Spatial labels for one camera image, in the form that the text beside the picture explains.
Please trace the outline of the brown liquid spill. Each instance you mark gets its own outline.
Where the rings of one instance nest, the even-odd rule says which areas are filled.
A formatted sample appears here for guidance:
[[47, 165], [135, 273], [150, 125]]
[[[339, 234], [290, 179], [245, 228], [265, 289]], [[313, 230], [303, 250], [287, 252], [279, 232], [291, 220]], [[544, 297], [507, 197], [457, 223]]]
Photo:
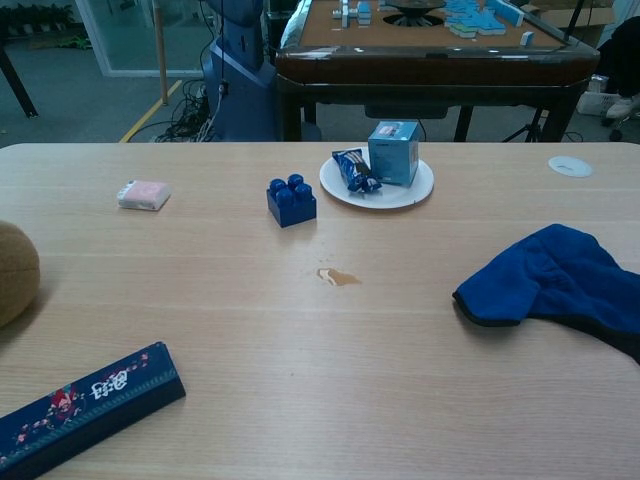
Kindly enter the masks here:
[[331, 286], [342, 287], [346, 285], [357, 285], [361, 281], [354, 275], [341, 272], [335, 268], [319, 268], [316, 275]]

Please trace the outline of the blue building block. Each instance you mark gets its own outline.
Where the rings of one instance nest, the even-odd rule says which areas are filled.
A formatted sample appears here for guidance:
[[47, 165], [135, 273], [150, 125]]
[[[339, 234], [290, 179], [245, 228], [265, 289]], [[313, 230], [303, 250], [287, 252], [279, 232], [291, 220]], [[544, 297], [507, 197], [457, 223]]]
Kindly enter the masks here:
[[312, 187], [298, 173], [272, 179], [266, 189], [268, 209], [281, 228], [313, 220], [317, 215]]

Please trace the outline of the blue cookie snack packet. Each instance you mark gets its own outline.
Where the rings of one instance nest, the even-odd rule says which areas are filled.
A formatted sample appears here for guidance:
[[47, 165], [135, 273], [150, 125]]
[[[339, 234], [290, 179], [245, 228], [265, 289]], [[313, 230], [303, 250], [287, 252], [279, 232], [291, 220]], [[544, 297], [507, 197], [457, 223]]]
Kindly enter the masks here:
[[350, 192], [373, 193], [382, 188], [366, 163], [361, 148], [333, 151], [332, 158]]

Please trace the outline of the white paper plate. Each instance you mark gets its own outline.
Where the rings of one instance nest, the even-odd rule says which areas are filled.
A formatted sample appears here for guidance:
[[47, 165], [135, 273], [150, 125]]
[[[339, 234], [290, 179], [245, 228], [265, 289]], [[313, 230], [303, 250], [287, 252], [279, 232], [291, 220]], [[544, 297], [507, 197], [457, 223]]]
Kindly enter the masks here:
[[329, 157], [319, 171], [323, 189], [347, 204], [367, 209], [396, 209], [409, 207], [425, 200], [434, 187], [434, 173], [430, 166], [419, 160], [414, 180], [409, 187], [384, 184], [373, 193], [351, 192], [342, 179], [340, 169], [332, 157]]

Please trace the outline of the light blue carton box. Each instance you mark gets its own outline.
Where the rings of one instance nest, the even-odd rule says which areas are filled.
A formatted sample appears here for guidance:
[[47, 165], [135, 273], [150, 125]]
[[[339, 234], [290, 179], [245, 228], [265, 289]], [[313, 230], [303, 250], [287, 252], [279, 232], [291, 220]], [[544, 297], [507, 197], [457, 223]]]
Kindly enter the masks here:
[[368, 138], [373, 176], [381, 183], [408, 187], [418, 167], [419, 127], [415, 121], [381, 121]]

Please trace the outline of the blue chair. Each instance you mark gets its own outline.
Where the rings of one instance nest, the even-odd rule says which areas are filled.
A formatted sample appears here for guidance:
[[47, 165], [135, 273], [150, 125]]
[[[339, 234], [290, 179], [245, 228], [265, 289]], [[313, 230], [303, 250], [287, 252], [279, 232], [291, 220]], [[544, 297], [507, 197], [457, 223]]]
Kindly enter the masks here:
[[263, 0], [206, 0], [221, 33], [203, 62], [210, 118], [208, 141], [280, 139], [276, 70], [265, 59]]

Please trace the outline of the pink tissue pack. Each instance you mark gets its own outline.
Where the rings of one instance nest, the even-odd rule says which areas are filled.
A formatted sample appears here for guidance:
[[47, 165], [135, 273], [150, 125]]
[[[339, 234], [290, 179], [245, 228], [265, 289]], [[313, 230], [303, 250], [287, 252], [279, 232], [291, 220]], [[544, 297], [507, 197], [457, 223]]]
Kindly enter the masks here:
[[117, 203], [123, 209], [159, 211], [171, 196], [167, 183], [131, 180], [117, 195]]

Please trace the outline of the dark wood mahjong table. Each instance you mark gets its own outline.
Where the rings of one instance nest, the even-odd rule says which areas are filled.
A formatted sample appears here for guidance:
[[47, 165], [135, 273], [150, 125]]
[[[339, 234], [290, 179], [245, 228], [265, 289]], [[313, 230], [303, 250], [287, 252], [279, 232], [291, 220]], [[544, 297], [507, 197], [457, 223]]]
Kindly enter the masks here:
[[[299, 141], [305, 104], [461, 109], [455, 138], [466, 138], [475, 106], [519, 106], [549, 111], [542, 142], [562, 139], [598, 62], [593, 47], [525, 14], [505, 35], [464, 39], [445, 26], [387, 24], [374, 9], [370, 24], [343, 27], [332, 16], [339, 0], [300, 0], [276, 53], [281, 129]], [[534, 38], [521, 46], [524, 32]]]

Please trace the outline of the wooden pole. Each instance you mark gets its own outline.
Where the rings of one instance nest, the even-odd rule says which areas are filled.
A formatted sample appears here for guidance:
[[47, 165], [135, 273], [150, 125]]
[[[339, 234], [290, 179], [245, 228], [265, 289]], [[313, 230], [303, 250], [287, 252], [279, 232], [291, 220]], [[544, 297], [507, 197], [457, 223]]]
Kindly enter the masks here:
[[155, 45], [156, 56], [158, 62], [159, 80], [161, 87], [161, 102], [163, 105], [168, 104], [168, 80], [167, 80], [167, 68], [166, 68], [166, 53], [164, 45], [164, 29], [162, 9], [159, 0], [152, 0], [152, 11], [154, 20], [154, 33], [155, 33]]

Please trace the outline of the pile of blue mahjong tiles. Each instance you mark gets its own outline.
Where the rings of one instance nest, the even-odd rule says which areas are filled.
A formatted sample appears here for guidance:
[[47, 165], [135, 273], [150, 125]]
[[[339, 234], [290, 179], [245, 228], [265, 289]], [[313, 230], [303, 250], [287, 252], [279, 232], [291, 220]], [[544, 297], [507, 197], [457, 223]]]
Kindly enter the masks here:
[[446, 0], [444, 26], [461, 38], [505, 35], [507, 25], [520, 27], [524, 11], [506, 0]]

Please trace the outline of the dark blue floral long box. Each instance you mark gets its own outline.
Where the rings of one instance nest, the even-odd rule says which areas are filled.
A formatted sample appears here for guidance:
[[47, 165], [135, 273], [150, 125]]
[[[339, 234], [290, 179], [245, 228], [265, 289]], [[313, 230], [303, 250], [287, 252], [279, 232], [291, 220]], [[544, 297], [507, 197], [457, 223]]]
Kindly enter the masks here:
[[183, 398], [163, 342], [146, 346], [0, 418], [0, 480], [34, 480]]

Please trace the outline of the brown plush toy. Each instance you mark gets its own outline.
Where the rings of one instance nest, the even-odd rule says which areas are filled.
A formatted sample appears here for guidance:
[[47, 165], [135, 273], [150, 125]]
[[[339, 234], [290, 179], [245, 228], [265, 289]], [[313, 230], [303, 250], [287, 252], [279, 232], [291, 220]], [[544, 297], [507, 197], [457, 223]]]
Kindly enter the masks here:
[[40, 260], [33, 242], [19, 227], [0, 220], [0, 327], [22, 314], [39, 285]]

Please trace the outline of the white plastic basket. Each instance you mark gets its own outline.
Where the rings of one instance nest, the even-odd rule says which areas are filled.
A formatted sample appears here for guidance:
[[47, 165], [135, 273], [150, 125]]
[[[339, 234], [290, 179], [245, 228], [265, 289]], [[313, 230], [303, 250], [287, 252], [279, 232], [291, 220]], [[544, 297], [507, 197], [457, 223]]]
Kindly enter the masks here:
[[620, 99], [617, 93], [608, 93], [609, 78], [594, 74], [587, 90], [581, 95], [576, 110], [579, 114], [604, 117], [609, 108]]

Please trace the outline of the white shoe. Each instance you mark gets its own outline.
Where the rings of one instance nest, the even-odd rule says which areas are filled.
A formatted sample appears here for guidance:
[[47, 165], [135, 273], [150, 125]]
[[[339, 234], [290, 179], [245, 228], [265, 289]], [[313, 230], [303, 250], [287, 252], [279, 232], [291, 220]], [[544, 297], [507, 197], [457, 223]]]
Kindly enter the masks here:
[[637, 107], [638, 100], [635, 97], [620, 97], [606, 112], [607, 119], [622, 119], [627, 117]]

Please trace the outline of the black table leg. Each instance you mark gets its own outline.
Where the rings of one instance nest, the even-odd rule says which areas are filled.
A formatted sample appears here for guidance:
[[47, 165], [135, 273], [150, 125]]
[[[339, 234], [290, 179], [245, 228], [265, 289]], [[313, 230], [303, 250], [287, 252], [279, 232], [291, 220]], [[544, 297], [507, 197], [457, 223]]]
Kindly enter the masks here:
[[11, 87], [18, 103], [24, 111], [27, 118], [36, 118], [39, 116], [26, 88], [24, 87], [18, 73], [16, 72], [4, 46], [0, 43], [0, 70]]

